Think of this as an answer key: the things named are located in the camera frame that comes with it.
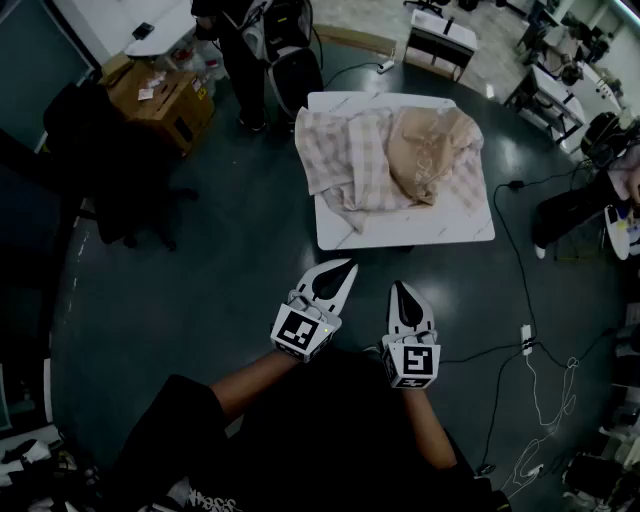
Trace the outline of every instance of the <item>white sneaker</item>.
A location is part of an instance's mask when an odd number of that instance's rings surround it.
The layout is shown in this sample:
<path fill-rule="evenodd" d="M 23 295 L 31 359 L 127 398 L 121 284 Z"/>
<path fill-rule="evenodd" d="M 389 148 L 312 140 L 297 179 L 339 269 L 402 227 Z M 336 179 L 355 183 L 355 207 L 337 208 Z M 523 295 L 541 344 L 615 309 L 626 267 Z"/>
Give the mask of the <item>white sneaker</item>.
<path fill-rule="evenodd" d="M 533 248 L 536 251 L 536 256 L 538 257 L 538 259 L 539 260 L 543 260 L 544 259 L 544 255 L 547 253 L 547 250 L 543 249 L 542 247 L 538 247 L 535 244 L 534 244 Z"/>

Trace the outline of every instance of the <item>black sleeve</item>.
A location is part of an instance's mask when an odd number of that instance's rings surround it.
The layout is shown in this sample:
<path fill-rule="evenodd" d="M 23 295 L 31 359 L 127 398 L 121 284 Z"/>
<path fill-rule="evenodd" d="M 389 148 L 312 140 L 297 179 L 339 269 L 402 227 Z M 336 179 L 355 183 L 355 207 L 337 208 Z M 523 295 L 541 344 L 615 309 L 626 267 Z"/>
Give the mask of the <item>black sleeve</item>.
<path fill-rule="evenodd" d="M 138 511 L 210 464 L 225 420 L 211 388 L 172 375 L 133 428 L 105 487 L 107 510 Z"/>
<path fill-rule="evenodd" d="M 465 467 L 456 465 L 451 469 L 438 471 L 436 510 L 477 512 L 495 511 L 499 497 L 491 490 L 488 478 L 474 478 Z"/>

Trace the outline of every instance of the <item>power strip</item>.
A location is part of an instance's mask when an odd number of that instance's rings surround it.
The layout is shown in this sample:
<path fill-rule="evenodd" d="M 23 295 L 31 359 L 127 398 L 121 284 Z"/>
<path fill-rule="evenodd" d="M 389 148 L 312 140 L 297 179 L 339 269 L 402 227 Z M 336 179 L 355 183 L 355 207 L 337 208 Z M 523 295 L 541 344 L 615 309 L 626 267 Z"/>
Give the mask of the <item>power strip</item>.
<path fill-rule="evenodd" d="M 528 356 L 533 352 L 533 347 L 529 343 L 531 339 L 531 326 L 523 325 L 520 327 L 520 341 L 522 342 L 522 355 Z"/>

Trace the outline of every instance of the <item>white cable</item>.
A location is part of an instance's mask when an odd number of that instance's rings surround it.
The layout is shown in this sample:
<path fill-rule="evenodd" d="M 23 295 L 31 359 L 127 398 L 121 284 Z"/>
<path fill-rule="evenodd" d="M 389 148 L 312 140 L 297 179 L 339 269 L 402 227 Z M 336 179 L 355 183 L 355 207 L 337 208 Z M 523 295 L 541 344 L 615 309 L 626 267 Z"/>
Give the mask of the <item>white cable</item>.
<path fill-rule="evenodd" d="M 561 403 L 560 403 L 560 410 L 558 411 L 558 414 L 556 414 L 555 418 L 553 418 L 552 421 L 543 422 L 542 413 L 540 412 L 540 407 L 538 406 L 538 395 L 537 395 L 538 376 L 536 374 L 536 371 L 533 369 L 533 367 L 529 363 L 528 355 L 525 356 L 525 359 L 526 359 L 527 366 L 533 373 L 533 401 L 536 406 L 536 410 L 538 412 L 538 422 L 540 423 L 541 427 L 551 427 L 551 429 L 549 433 L 546 436 L 544 436 L 542 439 L 532 439 L 527 445 L 527 447 L 524 449 L 524 451 L 522 452 L 522 455 L 520 455 L 520 458 L 518 458 L 518 461 L 513 467 L 513 471 L 509 474 L 509 477 L 505 480 L 504 484 L 501 487 L 501 490 L 503 490 L 507 486 L 509 481 L 512 479 L 513 479 L 513 483 L 518 486 L 518 489 L 508 496 L 508 499 L 511 499 L 513 496 L 518 494 L 522 489 L 527 487 L 538 477 L 539 471 L 536 471 L 533 475 L 529 475 L 527 472 L 525 472 L 525 468 L 529 465 L 529 462 L 531 461 L 531 459 L 533 459 L 536 453 L 538 453 L 538 451 L 540 450 L 540 444 L 543 443 L 545 440 L 547 440 L 549 437 L 551 437 L 555 433 L 555 431 L 558 430 L 558 428 L 560 427 L 560 422 L 562 421 L 562 417 L 565 415 L 570 416 L 573 413 L 573 409 L 576 404 L 576 395 L 575 394 L 571 395 L 571 388 L 573 387 L 573 376 L 575 374 L 576 368 L 580 364 L 580 361 L 578 361 L 575 357 L 570 357 L 569 360 L 567 361 L 567 368 L 565 369 L 564 375 L 562 378 L 562 397 L 561 397 Z M 569 372 L 571 373 L 571 378 L 569 379 L 569 385 L 567 386 L 567 375 L 569 374 Z M 524 460 L 523 462 L 523 459 L 527 456 L 528 452 L 533 448 L 535 448 L 533 453 L 531 453 L 531 455 L 529 455 L 527 459 Z M 528 480 L 523 483 L 519 480 L 519 478 L 528 478 Z"/>

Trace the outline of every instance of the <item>cable plug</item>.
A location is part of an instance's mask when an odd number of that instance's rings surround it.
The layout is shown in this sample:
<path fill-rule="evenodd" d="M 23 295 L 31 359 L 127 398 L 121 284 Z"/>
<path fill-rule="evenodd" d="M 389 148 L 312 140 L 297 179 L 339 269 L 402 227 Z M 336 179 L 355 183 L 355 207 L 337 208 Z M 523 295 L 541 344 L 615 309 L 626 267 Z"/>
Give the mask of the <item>cable plug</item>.
<path fill-rule="evenodd" d="M 511 189 L 511 190 L 520 190 L 521 188 L 524 188 L 524 181 L 522 180 L 513 180 L 510 181 L 507 186 Z"/>
<path fill-rule="evenodd" d="M 538 476 L 540 474 L 540 471 L 542 471 L 543 467 L 544 467 L 544 464 L 538 464 L 535 468 L 533 468 L 527 473 L 527 476 Z"/>
<path fill-rule="evenodd" d="M 530 325 L 520 327 L 520 341 L 522 342 L 522 355 L 528 356 L 531 354 L 531 352 L 533 352 L 533 347 L 531 346 L 533 339 L 531 337 Z"/>
<path fill-rule="evenodd" d="M 384 64 L 379 64 L 379 67 L 377 69 L 378 74 L 381 75 L 383 73 L 386 73 L 393 67 L 394 64 L 395 62 L 393 60 L 388 60 Z"/>

